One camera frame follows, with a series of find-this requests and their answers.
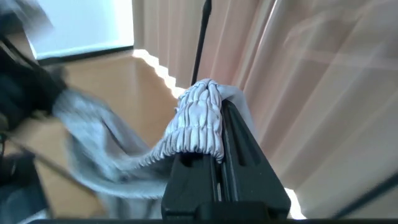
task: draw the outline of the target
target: curtain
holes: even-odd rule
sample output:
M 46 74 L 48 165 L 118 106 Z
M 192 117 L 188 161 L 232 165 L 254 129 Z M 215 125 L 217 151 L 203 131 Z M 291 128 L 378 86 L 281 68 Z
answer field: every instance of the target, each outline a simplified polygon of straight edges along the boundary
M 168 68 L 176 85 L 191 85 L 205 0 L 133 0 L 134 48 Z
M 144 13 L 176 15 L 173 0 L 161 2 Z M 181 23 L 199 24 L 197 4 Z M 307 218 L 332 217 L 398 171 L 397 8 L 385 0 L 212 1 L 198 80 L 242 89 L 261 149 Z M 146 49 L 162 61 L 162 32 L 149 37 L 149 27 Z M 199 30 L 180 26 L 174 39 Z M 172 65 L 177 82 L 191 79 L 197 42 L 178 41 L 169 54 L 169 66 L 186 65 L 183 73 Z M 398 218 L 397 196 L 398 187 L 348 218 Z

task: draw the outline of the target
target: black baseboard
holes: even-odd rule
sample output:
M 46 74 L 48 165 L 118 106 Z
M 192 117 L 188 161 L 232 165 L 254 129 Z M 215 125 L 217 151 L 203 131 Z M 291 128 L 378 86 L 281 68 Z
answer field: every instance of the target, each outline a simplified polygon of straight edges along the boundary
M 95 51 L 95 52 L 88 52 L 88 53 L 76 54 L 76 55 L 68 55 L 68 56 L 64 56 L 64 57 L 44 58 L 44 59 L 38 60 L 37 62 L 41 66 L 54 65 L 54 64 L 58 64 L 58 63 L 74 62 L 77 60 L 94 58 L 94 57 L 104 56 L 104 55 L 108 55 L 108 54 L 119 53 L 119 52 L 123 52 L 123 51 L 127 51 L 127 50 L 133 50 L 133 49 L 134 49 L 134 46 L 118 47 L 118 48 L 114 48 L 114 49 L 99 50 L 99 51 Z

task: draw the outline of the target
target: sunlight on floor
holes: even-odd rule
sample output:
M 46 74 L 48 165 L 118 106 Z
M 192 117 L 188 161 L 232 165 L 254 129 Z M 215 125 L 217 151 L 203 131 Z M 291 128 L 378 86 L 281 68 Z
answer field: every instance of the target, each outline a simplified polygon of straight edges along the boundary
M 175 86 L 175 78 L 169 75 L 169 70 L 166 67 L 159 65 L 159 59 L 157 57 L 150 55 L 148 51 L 141 49 L 134 50 L 132 56 L 143 59 L 149 66 L 154 68 L 157 76 L 163 78 L 165 85 L 167 86 L 167 88 L 169 88 L 172 91 L 172 94 L 175 98 L 178 98 L 185 91 L 185 89 Z M 288 217 L 296 220 L 307 219 L 301 213 L 299 200 L 297 199 L 297 196 L 294 193 L 294 191 L 287 188 L 285 188 L 285 191 L 289 196 L 290 201 L 292 202 L 292 206 L 290 208 Z
M 163 78 L 167 88 L 172 91 L 174 98 L 178 98 L 186 89 L 175 86 L 175 78 L 169 75 L 168 68 L 159 65 L 159 59 L 148 53 L 146 50 L 134 50 L 133 57 L 143 59 L 149 66 L 155 69 L 158 77 Z

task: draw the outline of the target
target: wooden floor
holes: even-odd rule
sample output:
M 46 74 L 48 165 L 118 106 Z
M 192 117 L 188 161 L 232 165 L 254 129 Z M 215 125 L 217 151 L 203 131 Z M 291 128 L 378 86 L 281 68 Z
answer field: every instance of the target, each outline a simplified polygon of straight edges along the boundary
M 154 69 L 131 52 L 66 65 L 70 86 L 103 99 L 130 124 L 148 145 L 162 136 L 174 116 L 177 100 Z M 21 141 L 67 169 L 63 148 L 65 130 L 58 121 L 30 121 Z M 56 217 L 91 217 L 102 213 L 97 199 L 37 162 Z

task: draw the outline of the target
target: gray cloth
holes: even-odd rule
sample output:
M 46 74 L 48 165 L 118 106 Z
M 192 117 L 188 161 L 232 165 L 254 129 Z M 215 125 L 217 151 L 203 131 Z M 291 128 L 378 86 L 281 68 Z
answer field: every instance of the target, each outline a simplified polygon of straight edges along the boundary
M 210 79 L 180 96 L 175 117 L 153 149 L 105 103 L 79 91 L 62 93 L 53 113 L 70 133 L 67 150 L 72 176 L 98 193 L 110 218 L 161 218 L 160 203 L 173 155 L 199 152 L 221 162 L 223 99 L 237 106 L 253 132 L 243 93 Z

